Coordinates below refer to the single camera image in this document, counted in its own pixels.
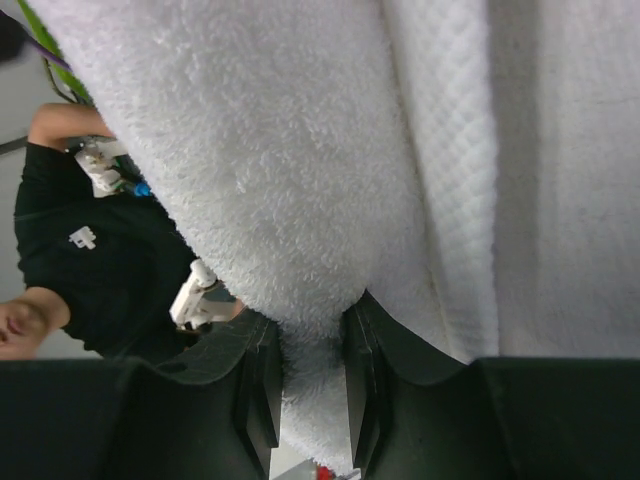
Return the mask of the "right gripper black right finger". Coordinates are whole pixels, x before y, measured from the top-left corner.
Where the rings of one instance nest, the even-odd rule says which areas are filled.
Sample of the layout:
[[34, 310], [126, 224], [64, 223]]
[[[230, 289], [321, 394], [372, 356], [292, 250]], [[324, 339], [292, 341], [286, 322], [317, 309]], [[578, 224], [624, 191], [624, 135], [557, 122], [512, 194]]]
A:
[[370, 295], [344, 314], [353, 465], [366, 479], [635, 479], [639, 364], [464, 364]]

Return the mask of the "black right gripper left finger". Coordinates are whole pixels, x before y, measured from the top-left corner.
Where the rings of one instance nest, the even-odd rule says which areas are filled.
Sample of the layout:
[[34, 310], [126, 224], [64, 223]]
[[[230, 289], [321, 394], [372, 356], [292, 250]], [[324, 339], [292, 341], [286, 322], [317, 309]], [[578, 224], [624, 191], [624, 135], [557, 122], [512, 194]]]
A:
[[265, 479], [279, 443], [278, 329], [255, 312], [161, 365], [1, 365], [5, 479]]

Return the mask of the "white towel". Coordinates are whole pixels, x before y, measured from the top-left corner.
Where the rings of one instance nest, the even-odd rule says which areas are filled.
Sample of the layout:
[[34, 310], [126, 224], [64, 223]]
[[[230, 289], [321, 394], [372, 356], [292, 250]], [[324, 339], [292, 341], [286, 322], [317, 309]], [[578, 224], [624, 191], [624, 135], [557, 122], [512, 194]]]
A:
[[34, 1], [195, 253], [276, 321], [284, 441], [352, 468], [341, 314], [498, 350], [484, 1]]

